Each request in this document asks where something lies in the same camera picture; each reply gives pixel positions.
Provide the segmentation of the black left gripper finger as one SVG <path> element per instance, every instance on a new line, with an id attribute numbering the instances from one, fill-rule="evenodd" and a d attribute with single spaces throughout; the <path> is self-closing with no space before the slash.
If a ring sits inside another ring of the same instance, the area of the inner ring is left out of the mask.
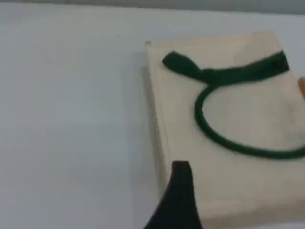
<path id="1" fill-rule="evenodd" d="M 187 161 L 173 161 L 170 180 L 146 229 L 201 229 L 193 174 Z"/>

